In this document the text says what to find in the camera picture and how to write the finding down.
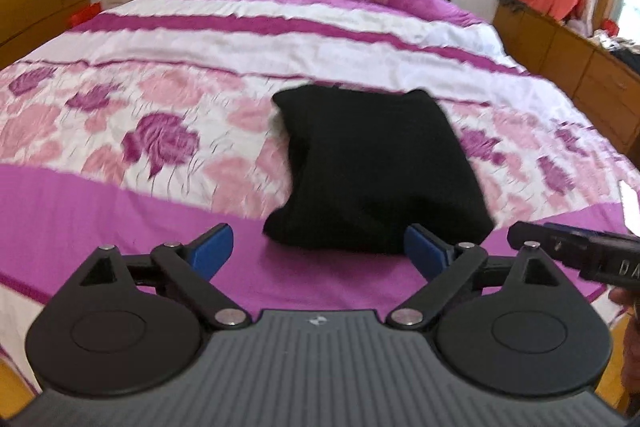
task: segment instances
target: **dresser drawer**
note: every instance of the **dresser drawer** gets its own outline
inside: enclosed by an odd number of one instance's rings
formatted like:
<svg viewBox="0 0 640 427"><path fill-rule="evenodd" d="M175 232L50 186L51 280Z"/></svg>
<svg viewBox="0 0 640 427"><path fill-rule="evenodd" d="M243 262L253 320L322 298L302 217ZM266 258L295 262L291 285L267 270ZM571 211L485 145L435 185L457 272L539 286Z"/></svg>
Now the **dresser drawer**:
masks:
<svg viewBox="0 0 640 427"><path fill-rule="evenodd" d="M591 57L584 76L601 83L621 105L625 105L632 113L640 116L640 83L622 66L596 52Z"/></svg>
<svg viewBox="0 0 640 427"><path fill-rule="evenodd" d="M569 98L573 98L593 54L594 48L590 42L566 28L558 28L540 76L548 78Z"/></svg>
<svg viewBox="0 0 640 427"><path fill-rule="evenodd" d="M525 12L518 26L518 37L511 49L513 58L531 73L540 73L546 52L558 27L555 22Z"/></svg>
<svg viewBox="0 0 640 427"><path fill-rule="evenodd" d="M494 27L502 39L507 55L513 55L523 13L513 12L511 8L502 5L498 6L495 12Z"/></svg>
<svg viewBox="0 0 640 427"><path fill-rule="evenodd" d="M580 98L576 98L574 100L574 105L580 111L582 111L587 116L587 118L589 118L589 120L591 120L591 123L593 123L593 126L598 130L598 132L602 134L607 140L609 140L612 146L615 147L619 153L626 154L628 146L624 145L620 141L620 138L618 138L618 136L616 136L616 134L613 132L612 128L609 127L609 124L602 121L600 117L595 112L593 112L591 107L588 107L585 103L582 103L582 100L580 100Z"/></svg>
<svg viewBox="0 0 640 427"><path fill-rule="evenodd" d="M620 102L618 96L591 76L585 76L575 93L575 103L590 120L605 123L619 141L627 145L634 138L640 117Z"/></svg>

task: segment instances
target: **black cloth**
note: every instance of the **black cloth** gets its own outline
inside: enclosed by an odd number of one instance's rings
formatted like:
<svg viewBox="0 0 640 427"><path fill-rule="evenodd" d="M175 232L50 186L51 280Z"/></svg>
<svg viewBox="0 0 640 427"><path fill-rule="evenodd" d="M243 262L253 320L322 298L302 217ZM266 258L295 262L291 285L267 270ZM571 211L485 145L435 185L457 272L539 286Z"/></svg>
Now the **black cloth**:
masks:
<svg viewBox="0 0 640 427"><path fill-rule="evenodd" d="M285 245L402 253L420 223L444 241L482 242L494 224L465 154L423 90L302 86L273 97L289 142L292 194L264 224Z"/></svg>
<svg viewBox="0 0 640 427"><path fill-rule="evenodd" d="M622 60L622 62L624 62L632 70L640 74L640 55L639 54L632 53L630 50L626 48L622 48L621 50L612 51L611 55L616 57L618 60Z"/></svg>

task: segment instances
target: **gray ribbed platform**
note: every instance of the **gray ribbed platform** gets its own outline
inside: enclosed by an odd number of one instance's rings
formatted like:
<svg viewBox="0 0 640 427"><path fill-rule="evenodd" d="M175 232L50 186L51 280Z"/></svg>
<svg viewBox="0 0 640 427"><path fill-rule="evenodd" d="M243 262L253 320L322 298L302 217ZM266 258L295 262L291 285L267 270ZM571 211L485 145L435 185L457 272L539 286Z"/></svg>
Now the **gray ribbed platform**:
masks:
<svg viewBox="0 0 640 427"><path fill-rule="evenodd" d="M17 427L618 427L589 393L518 402L449 374L418 333L373 312L266 311L217 333L198 361L148 393L87 400L46 392Z"/></svg>

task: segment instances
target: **metal rivet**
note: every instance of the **metal rivet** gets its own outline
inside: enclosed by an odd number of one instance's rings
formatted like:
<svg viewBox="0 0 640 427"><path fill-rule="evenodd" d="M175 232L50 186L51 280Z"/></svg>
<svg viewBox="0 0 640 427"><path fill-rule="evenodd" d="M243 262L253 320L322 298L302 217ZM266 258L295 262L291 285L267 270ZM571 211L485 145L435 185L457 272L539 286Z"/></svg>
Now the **metal rivet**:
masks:
<svg viewBox="0 0 640 427"><path fill-rule="evenodd" d="M216 313L215 319L225 326L237 326L246 320L246 313L235 308L226 308Z"/></svg>
<svg viewBox="0 0 640 427"><path fill-rule="evenodd" d="M391 320L403 326L420 324L423 319L424 316L418 310L411 308L402 308L391 313Z"/></svg>

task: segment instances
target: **bed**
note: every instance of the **bed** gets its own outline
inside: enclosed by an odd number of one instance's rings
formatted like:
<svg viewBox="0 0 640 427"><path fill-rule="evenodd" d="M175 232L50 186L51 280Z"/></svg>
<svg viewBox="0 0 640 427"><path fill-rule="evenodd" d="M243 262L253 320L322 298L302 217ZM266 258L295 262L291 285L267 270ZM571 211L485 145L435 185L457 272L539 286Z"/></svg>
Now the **bed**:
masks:
<svg viewBox="0 0 640 427"><path fill-rule="evenodd" d="M376 309L425 284L404 257L301 251L262 235L290 193L271 97L316 82L427 89L457 133L497 227L553 221L624 232L617 182L640 174L487 23L425 21L369 0L135 0L0 73L0 345L37 386L24 336L98 245L145 253L217 223L214 277L260 309ZM604 287L566 270L611 320Z"/></svg>

